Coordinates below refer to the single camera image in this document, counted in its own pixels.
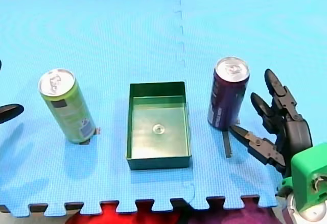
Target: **can lid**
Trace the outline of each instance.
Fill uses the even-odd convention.
[[[75,84],[74,75],[66,69],[53,69],[39,80],[39,91],[46,96],[61,96],[71,90]]]
[[[216,65],[217,75],[225,81],[240,82],[250,75],[249,66],[237,57],[224,57]]]

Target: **red fabric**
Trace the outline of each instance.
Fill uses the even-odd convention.
[[[180,216],[176,211],[153,213],[149,203],[138,203],[138,211],[131,214],[118,214],[116,208],[116,204],[105,204],[101,215],[77,213],[66,224],[176,224]]]

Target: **green can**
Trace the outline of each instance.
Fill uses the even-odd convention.
[[[70,142],[85,142],[94,135],[95,123],[77,80],[70,71],[53,69],[45,73],[39,81],[38,88]]]

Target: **green robot part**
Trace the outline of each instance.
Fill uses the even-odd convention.
[[[293,192],[299,212],[327,200],[327,143],[296,154],[291,168],[292,176],[283,179],[279,196]]]

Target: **aluminum can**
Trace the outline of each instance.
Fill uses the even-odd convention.
[[[225,57],[214,69],[208,121],[225,131],[238,121],[250,71],[247,63],[237,57]]]
[[[85,142],[94,135],[95,123],[70,71],[53,69],[45,73],[39,80],[38,89],[70,142]]]

